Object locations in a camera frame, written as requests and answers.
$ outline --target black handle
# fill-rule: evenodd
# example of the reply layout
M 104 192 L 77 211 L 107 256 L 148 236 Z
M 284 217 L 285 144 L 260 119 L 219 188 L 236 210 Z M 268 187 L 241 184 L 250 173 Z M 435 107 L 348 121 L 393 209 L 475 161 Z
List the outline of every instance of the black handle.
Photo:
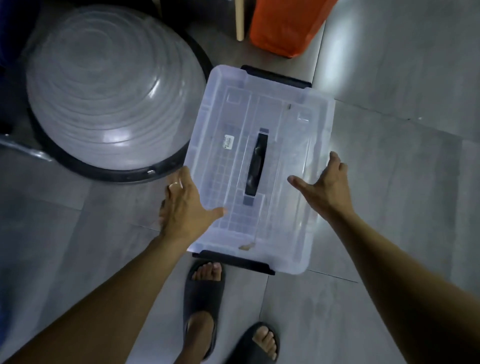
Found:
M 248 168 L 247 184 L 245 186 L 246 200 L 248 203 L 245 205 L 252 206 L 253 199 L 248 196 L 255 197 L 257 194 L 258 183 L 260 183 L 260 177 L 264 169 L 265 154 L 267 152 L 268 144 L 268 129 L 260 128 L 258 133 L 257 143 L 253 149 L 252 158 L 250 160 L 250 167 Z
M 207 259 L 211 260 L 212 262 L 219 262 L 223 264 L 228 264 L 229 266 L 269 274 L 271 276 L 275 275 L 275 271 L 272 270 L 267 263 L 255 262 L 254 260 L 239 258 L 233 255 L 212 252 L 211 250 L 202 250 L 199 253 L 193 253 L 192 256 L 194 258 Z
M 261 77 L 261 78 L 264 78 L 265 80 L 280 82 L 281 84 L 298 87 L 298 88 L 312 87 L 311 82 L 302 81 L 297 78 L 284 76 L 275 72 L 264 71 L 264 70 L 261 70 L 260 68 L 247 66 L 246 64 L 244 64 L 241 67 L 241 69 L 243 69 L 244 71 L 247 71 L 247 73 L 252 76 Z

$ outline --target blue object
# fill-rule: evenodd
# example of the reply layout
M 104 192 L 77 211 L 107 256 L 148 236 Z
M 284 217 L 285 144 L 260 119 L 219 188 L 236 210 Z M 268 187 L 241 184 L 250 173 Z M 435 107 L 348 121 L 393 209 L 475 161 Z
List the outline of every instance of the blue object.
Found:
M 40 0 L 0 0 L 0 66 L 19 57 L 40 11 Z

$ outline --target gray dome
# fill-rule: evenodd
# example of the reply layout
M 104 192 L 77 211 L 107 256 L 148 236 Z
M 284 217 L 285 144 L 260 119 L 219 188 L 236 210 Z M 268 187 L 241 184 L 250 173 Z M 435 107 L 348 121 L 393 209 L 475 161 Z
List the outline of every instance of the gray dome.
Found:
M 33 113 L 64 151 L 89 165 L 156 164 L 192 134 L 205 89 L 187 43 L 160 21 L 94 5 L 66 15 L 27 70 Z

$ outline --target foot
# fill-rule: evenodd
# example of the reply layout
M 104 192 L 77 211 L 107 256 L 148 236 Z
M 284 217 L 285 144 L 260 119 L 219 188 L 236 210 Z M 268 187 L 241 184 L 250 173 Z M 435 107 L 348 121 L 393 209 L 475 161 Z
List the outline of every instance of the foot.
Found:
M 276 359 L 276 343 L 273 337 L 273 332 L 268 331 L 268 328 L 265 326 L 261 326 L 255 332 L 253 338 L 253 342 L 255 342 L 260 348 L 267 353 L 270 359 Z
M 192 280 L 214 280 L 221 281 L 222 279 L 222 266 L 219 263 L 207 263 L 200 266 L 193 274 Z M 214 321 L 212 315 L 206 311 L 195 312 L 190 316 L 187 326 L 187 338 L 188 334 L 201 335 L 203 338 L 208 338 L 204 341 L 203 347 L 205 355 L 210 348 L 210 342 L 212 340 L 212 333 L 214 329 Z

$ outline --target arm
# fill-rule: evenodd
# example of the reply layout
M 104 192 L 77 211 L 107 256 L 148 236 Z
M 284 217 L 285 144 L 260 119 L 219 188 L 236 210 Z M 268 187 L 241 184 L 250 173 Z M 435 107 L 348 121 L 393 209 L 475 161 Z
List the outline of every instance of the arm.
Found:
M 315 184 L 288 180 L 339 236 L 407 362 L 478 361 L 479 301 L 429 272 L 354 212 L 347 166 L 335 152 Z
M 147 249 L 40 332 L 6 363 L 124 363 L 170 272 L 223 216 L 205 210 L 187 167 L 168 178 L 162 233 Z

